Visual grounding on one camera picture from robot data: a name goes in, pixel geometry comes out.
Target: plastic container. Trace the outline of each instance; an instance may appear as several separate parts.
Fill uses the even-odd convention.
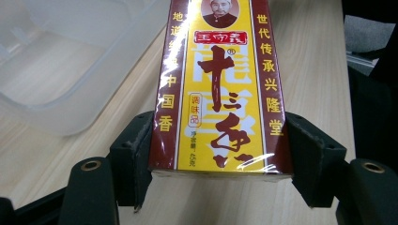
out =
[[[0,0],[0,111],[89,127],[167,22],[170,0]]]

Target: table surface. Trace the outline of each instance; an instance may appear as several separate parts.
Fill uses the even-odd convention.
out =
[[[270,0],[285,108],[348,149],[354,138],[340,0]],[[70,169],[104,157],[127,123],[152,111],[164,30],[97,121],[57,137],[0,112],[0,196],[19,208],[67,185]],[[121,224],[336,224],[335,209],[310,209],[291,184],[155,177],[144,207],[120,208]]]

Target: screw hole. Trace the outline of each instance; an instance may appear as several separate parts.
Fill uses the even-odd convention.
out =
[[[100,161],[93,160],[87,161],[85,164],[82,165],[81,169],[82,171],[89,172],[96,170],[98,167],[100,167]]]
[[[371,162],[364,162],[362,164],[362,166],[366,170],[373,172],[373,173],[384,173],[385,172],[385,170],[382,167],[380,167],[374,163],[371,163]]]
[[[334,149],[335,148],[335,146],[333,144],[327,144],[326,147],[329,148],[329,149]]]

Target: black object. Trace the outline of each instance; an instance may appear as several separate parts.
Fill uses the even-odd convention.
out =
[[[153,112],[136,116],[111,146],[108,159],[112,163],[116,199],[119,206],[140,209],[152,181],[147,169],[152,135]]]
[[[16,211],[0,199],[0,224],[118,224],[116,202],[139,209],[152,179],[146,168],[152,118],[153,112],[136,116],[107,158],[76,164],[66,188]],[[330,207],[337,197],[339,224],[396,224],[398,177],[389,167],[367,159],[348,164],[345,148],[309,121],[287,112],[286,122],[293,184],[310,207]]]

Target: large chinese characters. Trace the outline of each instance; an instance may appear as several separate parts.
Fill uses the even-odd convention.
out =
[[[222,71],[227,68],[232,68],[234,60],[228,56],[225,58],[225,50],[217,45],[211,48],[213,52],[213,59],[209,61],[199,61],[198,65],[202,68],[205,73],[212,72],[211,75],[211,95],[213,100],[213,110],[218,113],[222,108],[222,97],[221,97],[221,79]],[[236,93],[229,93],[229,101],[231,104],[223,104],[225,109],[239,109],[241,106],[237,103]],[[245,130],[238,130],[236,127],[239,124],[239,117],[234,113],[230,112],[228,116],[216,124],[216,129],[221,135],[210,142],[213,148],[223,148],[229,151],[238,152],[241,145],[249,143],[251,140]],[[229,143],[220,143],[223,138],[228,138]],[[251,155],[241,154],[235,157],[236,160],[249,161],[253,158]],[[228,157],[217,155],[213,158],[216,164],[220,168],[224,168]]]

